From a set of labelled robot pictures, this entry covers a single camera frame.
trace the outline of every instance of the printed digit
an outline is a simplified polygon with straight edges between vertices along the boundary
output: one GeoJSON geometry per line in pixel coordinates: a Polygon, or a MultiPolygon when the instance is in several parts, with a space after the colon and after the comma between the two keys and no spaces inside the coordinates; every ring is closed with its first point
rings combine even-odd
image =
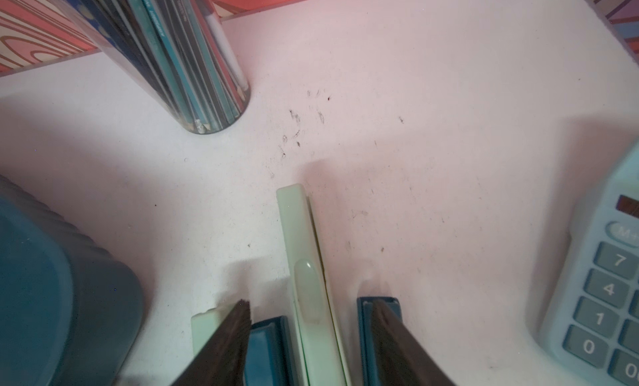
{"type": "Polygon", "coordinates": [[[615,294],[615,284],[611,283],[603,287],[603,290],[607,291],[610,296],[615,294]]]}
{"type": "Polygon", "coordinates": [[[586,354],[593,354],[595,352],[595,342],[587,339],[585,342],[583,342],[583,350],[586,352],[586,354]]]}
{"type": "Polygon", "coordinates": [[[624,256],[622,256],[621,254],[617,254],[617,257],[619,257],[619,260],[617,260],[617,262],[615,263],[615,267],[621,263],[624,262],[624,260],[626,259],[624,256]]]}
{"type": "Polygon", "coordinates": [[[632,362],[629,362],[626,366],[626,375],[628,378],[634,378],[635,376],[637,376],[637,366],[634,365],[632,362]]]}

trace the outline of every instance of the white desk surface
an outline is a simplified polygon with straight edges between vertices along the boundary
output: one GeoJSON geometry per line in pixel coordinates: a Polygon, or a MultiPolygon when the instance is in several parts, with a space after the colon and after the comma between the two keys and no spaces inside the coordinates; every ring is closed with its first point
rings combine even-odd
{"type": "Polygon", "coordinates": [[[356,385],[367,294],[459,386],[585,384],[531,336],[572,206],[639,135],[639,67],[585,0],[308,0],[224,27],[252,99],[217,135],[103,54],[0,78],[0,173],[148,295],[119,385],[169,385],[198,312],[285,312],[275,191],[296,182],[356,385]]]}

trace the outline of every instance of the number 1 button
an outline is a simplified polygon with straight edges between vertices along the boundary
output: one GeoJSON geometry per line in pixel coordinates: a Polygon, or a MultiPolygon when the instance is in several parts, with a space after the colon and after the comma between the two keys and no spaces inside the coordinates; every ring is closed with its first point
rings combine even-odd
{"type": "Polygon", "coordinates": [[[606,342],[574,325],[568,328],[563,348],[597,368],[603,368],[608,353],[606,342]]]}
{"type": "Polygon", "coordinates": [[[599,270],[590,270],[586,286],[583,288],[588,294],[600,298],[606,303],[621,308],[626,302],[628,285],[617,278],[604,274],[599,270]]]}
{"type": "Polygon", "coordinates": [[[574,320],[605,337],[612,337],[619,322],[619,315],[603,305],[582,297],[574,312],[574,320]]]}

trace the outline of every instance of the calculator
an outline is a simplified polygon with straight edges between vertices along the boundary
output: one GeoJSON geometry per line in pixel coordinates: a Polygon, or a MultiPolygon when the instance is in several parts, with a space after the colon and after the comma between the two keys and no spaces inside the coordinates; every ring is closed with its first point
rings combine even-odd
{"type": "Polygon", "coordinates": [[[639,142],[575,208],[572,241],[539,332],[597,386],[639,386],[639,142]]]}

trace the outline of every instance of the colorful striped pattern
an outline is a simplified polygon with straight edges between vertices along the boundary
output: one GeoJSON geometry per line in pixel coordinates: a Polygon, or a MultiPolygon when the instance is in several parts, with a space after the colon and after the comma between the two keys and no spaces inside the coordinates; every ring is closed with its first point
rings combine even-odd
{"type": "Polygon", "coordinates": [[[48,0],[0,0],[0,72],[95,48],[48,0]]]}
{"type": "Polygon", "coordinates": [[[592,0],[639,58],[639,0],[592,0]]]}

